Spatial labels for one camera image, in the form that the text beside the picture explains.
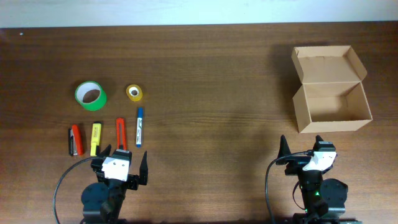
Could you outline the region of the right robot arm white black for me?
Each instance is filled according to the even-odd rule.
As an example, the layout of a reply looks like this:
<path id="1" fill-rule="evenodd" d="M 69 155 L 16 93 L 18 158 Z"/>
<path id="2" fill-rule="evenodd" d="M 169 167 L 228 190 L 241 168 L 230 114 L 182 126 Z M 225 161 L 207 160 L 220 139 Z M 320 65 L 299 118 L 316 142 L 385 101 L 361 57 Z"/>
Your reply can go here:
<path id="1" fill-rule="evenodd" d="M 293 215 L 294 223 L 339 223 L 345 213 L 348 186 L 337 179 L 324 179 L 333 168 L 337 156 L 330 141 L 319 135 L 311 150 L 302 156 L 291 153 L 285 136 L 280 137 L 278 166 L 285 166 L 285 175 L 298 177 L 295 188 L 299 188 L 303 199 L 304 213 Z"/>

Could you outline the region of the orange black stapler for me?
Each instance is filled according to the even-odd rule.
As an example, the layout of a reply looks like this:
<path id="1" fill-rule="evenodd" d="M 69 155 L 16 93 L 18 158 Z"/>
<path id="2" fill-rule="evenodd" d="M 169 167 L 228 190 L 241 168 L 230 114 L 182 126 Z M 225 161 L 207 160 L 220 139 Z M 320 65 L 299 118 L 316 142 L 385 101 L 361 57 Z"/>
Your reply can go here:
<path id="1" fill-rule="evenodd" d="M 84 154 L 80 129 L 73 124 L 68 130 L 68 151 L 71 156 L 82 156 Z"/>

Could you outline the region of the green tape roll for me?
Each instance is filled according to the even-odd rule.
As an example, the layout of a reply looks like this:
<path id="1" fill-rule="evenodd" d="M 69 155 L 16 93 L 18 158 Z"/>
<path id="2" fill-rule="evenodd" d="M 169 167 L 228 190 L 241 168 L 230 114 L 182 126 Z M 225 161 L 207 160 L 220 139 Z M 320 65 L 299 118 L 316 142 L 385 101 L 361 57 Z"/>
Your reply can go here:
<path id="1" fill-rule="evenodd" d="M 95 100 L 89 103 L 85 103 L 83 101 L 84 96 L 91 90 L 98 90 L 98 96 Z M 102 86 L 99 85 L 97 82 L 87 81 L 78 85 L 77 89 L 75 90 L 75 99 L 85 110 L 97 111 L 106 104 L 107 94 L 103 90 Z"/>

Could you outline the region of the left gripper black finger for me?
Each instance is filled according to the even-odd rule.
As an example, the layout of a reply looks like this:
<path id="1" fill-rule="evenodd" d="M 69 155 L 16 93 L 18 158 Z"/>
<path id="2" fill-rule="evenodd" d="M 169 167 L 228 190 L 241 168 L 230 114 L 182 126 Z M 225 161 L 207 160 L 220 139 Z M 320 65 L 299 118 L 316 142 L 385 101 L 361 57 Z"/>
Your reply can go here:
<path id="1" fill-rule="evenodd" d="M 112 146 L 109 144 L 108 146 L 105 147 L 105 149 L 103 151 L 100 151 L 97 156 L 98 157 L 109 157 L 111 148 L 112 148 Z"/>
<path id="2" fill-rule="evenodd" d="M 147 165 L 147 151 L 145 151 L 139 168 L 139 184 L 147 185 L 148 177 L 149 177 L 149 168 Z"/>

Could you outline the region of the small yellow tape roll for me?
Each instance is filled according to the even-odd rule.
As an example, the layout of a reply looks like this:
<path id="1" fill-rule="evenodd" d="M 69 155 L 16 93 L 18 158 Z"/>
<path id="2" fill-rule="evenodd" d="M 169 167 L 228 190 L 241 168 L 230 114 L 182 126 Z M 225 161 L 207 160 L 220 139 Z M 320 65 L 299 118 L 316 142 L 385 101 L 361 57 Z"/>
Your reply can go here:
<path id="1" fill-rule="evenodd" d="M 126 88 L 126 94 L 131 101 L 140 101 L 143 97 L 142 89 L 140 88 L 140 86 L 135 84 L 129 85 Z"/>

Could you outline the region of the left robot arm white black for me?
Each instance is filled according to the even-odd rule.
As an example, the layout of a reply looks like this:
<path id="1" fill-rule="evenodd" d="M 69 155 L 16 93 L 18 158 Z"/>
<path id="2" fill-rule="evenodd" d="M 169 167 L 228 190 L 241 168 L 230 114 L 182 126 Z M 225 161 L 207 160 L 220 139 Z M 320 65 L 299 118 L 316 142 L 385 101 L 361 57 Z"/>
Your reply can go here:
<path id="1" fill-rule="evenodd" d="M 81 194 L 84 223 L 121 224 L 128 221 L 119 218 L 126 192 L 147 185 L 149 169 L 147 153 L 140 164 L 139 174 L 129 173 L 132 164 L 132 152 L 117 149 L 111 152 L 108 145 L 91 162 L 91 168 L 97 177 L 97 183 L 87 186 Z"/>

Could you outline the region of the brown cardboard box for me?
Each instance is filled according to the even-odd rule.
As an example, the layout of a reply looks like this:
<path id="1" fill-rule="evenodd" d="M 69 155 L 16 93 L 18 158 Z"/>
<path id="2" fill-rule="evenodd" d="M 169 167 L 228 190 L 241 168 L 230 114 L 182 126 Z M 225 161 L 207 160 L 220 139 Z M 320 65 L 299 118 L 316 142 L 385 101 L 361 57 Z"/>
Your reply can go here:
<path id="1" fill-rule="evenodd" d="M 294 47 L 301 87 L 293 96 L 299 133 L 356 131 L 373 120 L 367 70 L 350 45 Z"/>

